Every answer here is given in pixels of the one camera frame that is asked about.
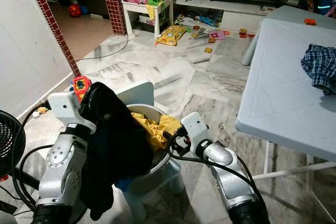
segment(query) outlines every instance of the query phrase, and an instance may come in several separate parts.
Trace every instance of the plaid shirt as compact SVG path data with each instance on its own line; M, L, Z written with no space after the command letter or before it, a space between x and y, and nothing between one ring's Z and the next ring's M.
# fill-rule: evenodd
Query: plaid shirt
M301 65L315 88L336 94L336 48L310 44Z

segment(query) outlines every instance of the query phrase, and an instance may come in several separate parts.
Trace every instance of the floor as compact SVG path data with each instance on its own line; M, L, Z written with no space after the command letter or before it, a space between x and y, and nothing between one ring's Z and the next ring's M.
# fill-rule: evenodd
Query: floor
M155 46L153 34L134 30L134 35L111 36L86 58L105 56L127 46L119 53L101 59L78 62L92 82L101 81L113 90L149 79L154 83L155 106L179 119L198 111L210 126L214 140L235 151L252 174L263 171L266 141L235 129L236 114L249 68L240 64L249 39L231 32L226 40L211 44L206 39L190 39L185 34L176 47ZM62 125L52 112L31 120L27 125L27 148L53 143ZM44 165L41 150L27 163L27 171L41 176ZM271 144L269 170L305 165L304 154ZM156 191L144 201L144 223L231 223L218 193L215 179L207 166L179 162L185 190L176 195L168 187ZM336 169L315 172L314 187L331 213L336 212ZM268 207L271 223L328 223L306 190L306 176L291 175L256 182ZM112 209L93 222L87 212L79 223L130 223L130 211L121 191L114 189ZM18 223L30 223L32 213L17 216Z
M50 8L75 60L83 58L113 34L108 19L89 15L72 18L67 6L50 3Z

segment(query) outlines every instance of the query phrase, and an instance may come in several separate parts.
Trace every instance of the orange object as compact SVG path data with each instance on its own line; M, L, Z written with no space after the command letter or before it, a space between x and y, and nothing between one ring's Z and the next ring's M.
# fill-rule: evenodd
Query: orange object
M311 26L315 26L315 25L316 25L316 21L315 21L315 19L312 19L312 18L305 18L304 23L305 23L306 25L311 25Z
M86 92L91 86L91 81L86 76L79 76L74 78L73 90L78 98L78 101L81 102Z
M244 28L241 28L239 30L239 36L240 36L240 38L246 38L247 37L247 30L244 29Z

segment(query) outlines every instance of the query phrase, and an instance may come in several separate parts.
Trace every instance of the black cloth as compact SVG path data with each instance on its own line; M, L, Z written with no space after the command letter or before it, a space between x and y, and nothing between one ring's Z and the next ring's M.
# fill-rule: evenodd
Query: black cloth
M153 152L146 131L104 84L96 82L90 87L80 113L97 126L88 141L80 199L91 209L91 219L98 220L112 207L112 184L119 178L146 174L152 166Z

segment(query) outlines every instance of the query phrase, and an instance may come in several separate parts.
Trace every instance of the yellow cloth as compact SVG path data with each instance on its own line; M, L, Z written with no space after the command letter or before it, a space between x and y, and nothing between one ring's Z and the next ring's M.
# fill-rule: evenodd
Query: yellow cloth
M162 115L160 123L145 118L143 114L132 113L132 116L147 131L147 141L153 151L167 147L167 140L163 136L164 131L174 135L175 131L181 127L180 121L170 115Z
M177 41L182 37L185 31L186 29L183 26L170 26L157 37L156 41L162 44L176 46Z
M148 12L148 15L149 15L149 19L155 19L154 6L146 5L146 7L147 7L147 12Z

